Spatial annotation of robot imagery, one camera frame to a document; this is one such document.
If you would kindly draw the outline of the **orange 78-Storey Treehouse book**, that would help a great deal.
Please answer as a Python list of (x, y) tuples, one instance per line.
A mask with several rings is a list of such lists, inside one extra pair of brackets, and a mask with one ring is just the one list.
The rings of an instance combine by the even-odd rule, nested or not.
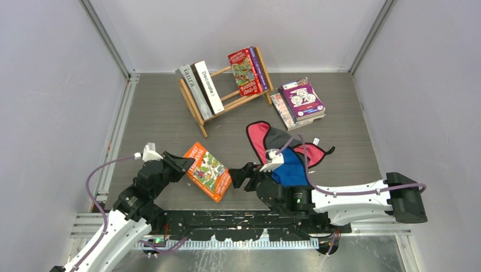
[(185, 154), (194, 159), (187, 176), (214, 202), (219, 202), (231, 185), (231, 176), (226, 168), (200, 142), (196, 142)]

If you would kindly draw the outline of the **wooden book rack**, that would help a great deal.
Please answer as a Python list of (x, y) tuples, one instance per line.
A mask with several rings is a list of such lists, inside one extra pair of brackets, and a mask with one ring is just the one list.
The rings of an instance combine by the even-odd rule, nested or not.
[[(194, 98), (193, 98), (193, 96), (192, 96), (192, 94), (191, 94), (188, 86), (186, 85), (184, 79), (183, 79), (183, 78), (180, 78), (180, 77), (178, 76), (177, 83), (178, 83), (180, 92), (181, 92), (181, 94), (183, 95), (183, 98), (184, 98), (184, 100), (185, 100), (185, 102), (186, 102), (186, 105), (187, 105), (187, 107), (188, 107), (188, 109), (189, 109), (189, 111), (190, 111), (190, 113), (191, 113), (194, 121), (195, 121), (195, 122), (197, 123), (197, 125), (199, 126), (200, 131), (201, 131), (202, 135), (203, 135), (205, 138), (208, 137), (208, 133), (207, 133), (206, 130), (205, 130), (205, 124), (206, 124), (207, 122), (209, 122), (209, 121), (211, 121), (211, 120), (213, 120), (213, 119), (221, 116), (221, 115), (224, 114), (224, 113), (227, 113), (227, 112), (229, 112), (229, 111), (231, 111), (231, 110), (233, 110), (233, 109), (235, 109), (235, 108), (237, 108), (237, 107), (239, 107), (239, 106), (241, 106), (241, 105), (244, 105), (245, 103), (247, 103), (247, 102), (249, 102), (249, 101), (251, 101), (251, 100), (253, 100), (253, 99), (257, 98), (257, 97), (261, 97), (261, 96), (265, 97), (266, 102), (267, 102), (268, 105), (272, 105), (272, 100), (271, 100), (271, 98), (270, 98), (270, 94), (271, 94), (271, 92), (273, 91), (273, 84), (272, 84), (272, 81), (271, 81), (271, 79), (270, 79), (270, 75), (269, 75), (268, 69), (267, 69), (267, 67), (266, 67), (266, 65), (265, 65), (265, 61), (264, 61), (264, 58), (263, 58), (263, 55), (262, 55), (262, 53), (261, 53), (260, 48), (257, 47), (257, 46), (255, 46), (255, 49), (258, 51), (258, 55), (259, 55), (259, 58), (260, 58), (261, 66), (262, 66), (263, 71), (265, 72), (265, 76), (266, 76), (267, 83), (268, 83), (268, 90), (266, 90), (266, 91), (264, 90), (262, 93), (259, 93), (259, 94), (256, 94), (256, 95), (242, 96), (242, 95), (240, 94), (240, 92), (239, 92), (239, 90), (238, 90), (238, 86), (237, 86), (237, 84), (236, 84), (237, 89), (236, 89), (235, 91), (233, 91), (233, 92), (231, 92), (231, 93), (229, 93), (229, 94), (226, 94), (226, 95), (223, 95), (223, 96), (222, 96), (222, 95), (220, 95), (220, 93), (219, 93), (219, 91), (218, 91), (218, 88), (217, 88), (216, 85), (215, 85), (216, 90), (217, 90), (217, 92), (218, 92), (218, 94), (219, 94), (219, 96), (220, 96), (220, 98), (221, 98), (222, 104), (223, 104), (223, 106), (224, 106), (224, 108), (225, 108), (225, 110), (224, 110), (223, 112), (219, 113), (219, 114), (213, 114), (212, 107), (210, 106), (210, 103), (209, 103), (209, 100), (208, 100), (208, 98), (207, 98), (207, 95), (206, 95), (206, 93), (205, 93), (205, 91), (204, 91), (204, 88), (203, 88), (201, 82), (199, 81), (199, 76), (198, 76), (195, 68), (193, 67), (193, 64), (190, 65), (191, 68), (192, 68), (192, 70), (193, 70), (193, 73), (194, 73), (194, 75), (195, 75), (195, 78), (196, 78), (196, 80), (197, 80), (197, 82), (198, 82), (198, 84), (199, 84), (199, 86), (200, 86), (200, 90), (202, 91), (202, 93), (203, 93), (203, 95), (204, 95), (204, 97), (205, 97), (205, 100), (207, 101), (207, 103), (208, 103), (208, 105), (209, 105), (209, 108), (210, 108), (210, 110), (212, 111), (212, 114), (213, 114), (213, 117), (211, 117), (211, 118), (209, 118), (209, 119), (207, 119), (207, 120), (203, 120), (203, 119), (202, 119), (202, 116), (201, 116), (201, 114), (200, 114), (200, 112), (199, 112), (199, 109), (198, 109), (197, 105), (195, 104), (195, 100), (194, 100)], [(231, 72), (232, 72), (230, 62), (229, 62), (229, 66), (228, 66), (228, 67), (225, 67), (225, 68), (223, 68), (223, 69), (221, 69), (221, 70), (219, 70), (219, 71), (210, 73), (210, 76), (212, 77), (212, 80), (213, 80), (214, 77), (216, 77), (216, 76), (218, 76), (218, 75), (220, 75), (220, 74), (222, 74), (222, 73), (226, 73), (226, 72), (228, 72), (228, 71), (231, 71)]]

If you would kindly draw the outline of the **purple illustrated book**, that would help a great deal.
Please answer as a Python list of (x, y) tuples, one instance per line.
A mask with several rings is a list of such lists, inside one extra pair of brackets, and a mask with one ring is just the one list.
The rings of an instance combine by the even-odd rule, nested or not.
[(307, 77), (283, 84), (278, 91), (295, 122), (314, 120), (326, 113), (326, 107)]

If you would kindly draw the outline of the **grey Iantra book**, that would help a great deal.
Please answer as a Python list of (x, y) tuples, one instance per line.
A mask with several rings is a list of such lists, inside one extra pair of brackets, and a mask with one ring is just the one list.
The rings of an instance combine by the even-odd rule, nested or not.
[(183, 65), (179, 67), (176, 71), (177, 75), (180, 78), (183, 78), (186, 85), (188, 86), (194, 100), (195, 104), (197, 105), (199, 112), (202, 116), (203, 120), (207, 120), (211, 117), (213, 117), (212, 111), (209, 108), (209, 105), (207, 101), (205, 100), (205, 97), (200, 90), (200, 86), (195, 78), (195, 75), (193, 73), (193, 70), (190, 65)]

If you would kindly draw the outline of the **white Decorate Furniture book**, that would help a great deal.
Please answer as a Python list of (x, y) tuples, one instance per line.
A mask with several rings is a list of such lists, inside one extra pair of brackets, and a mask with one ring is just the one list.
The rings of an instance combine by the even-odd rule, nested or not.
[(198, 61), (193, 64), (201, 82), (204, 91), (212, 107), (213, 114), (219, 114), (225, 110), (221, 98), (212, 81), (212, 77), (208, 71), (205, 61)]

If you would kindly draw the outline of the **red white illustrated book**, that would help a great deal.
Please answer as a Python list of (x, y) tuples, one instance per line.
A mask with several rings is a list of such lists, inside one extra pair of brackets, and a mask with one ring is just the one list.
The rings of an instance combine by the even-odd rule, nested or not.
[(228, 59), (238, 90), (242, 96), (256, 95), (264, 91), (248, 48), (229, 54)]

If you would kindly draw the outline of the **purple 52-Storey Treehouse book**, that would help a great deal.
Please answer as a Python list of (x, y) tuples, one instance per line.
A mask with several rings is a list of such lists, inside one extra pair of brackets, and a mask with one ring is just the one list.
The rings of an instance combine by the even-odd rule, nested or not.
[(261, 66), (258, 51), (255, 49), (254, 46), (250, 46), (248, 49), (249, 49), (250, 56), (252, 58), (253, 64), (255, 66), (255, 70), (256, 70), (256, 73), (258, 75), (260, 84), (261, 84), (263, 90), (266, 91), (266, 90), (268, 90), (268, 83), (267, 83), (267, 79), (266, 79), (266, 76), (265, 76), (265, 72), (263, 71), (262, 66)]

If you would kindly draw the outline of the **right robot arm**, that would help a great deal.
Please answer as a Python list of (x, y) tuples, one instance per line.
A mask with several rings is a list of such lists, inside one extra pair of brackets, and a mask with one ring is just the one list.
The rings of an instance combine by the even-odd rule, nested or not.
[(316, 228), (324, 233), (354, 221), (393, 217), (404, 224), (428, 220), (422, 192), (425, 185), (398, 173), (387, 173), (384, 180), (355, 186), (325, 187), (309, 184), (305, 174), (282, 176), (280, 169), (262, 171), (247, 163), (228, 171), (232, 185), (255, 192), (272, 212), (301, 219), (315, 217)]

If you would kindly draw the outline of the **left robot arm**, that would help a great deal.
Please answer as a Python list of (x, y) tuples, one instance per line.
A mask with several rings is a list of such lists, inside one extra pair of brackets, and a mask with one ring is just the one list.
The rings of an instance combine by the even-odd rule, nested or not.
[(52, 267), (52, 271), (112, 271), (137, 243), (146, 243), (145, 235), (163, 231), (165, 211), (154, 201), (168, 184), (180, 181), (195, 160), (168, 152), (159, 154), (149, 146), (128, 159), (142, 160), (142, 168), (109, 212), (97, 202), (86, 181), (88, 196), (99, 209), (103, 223), (75, 257)]

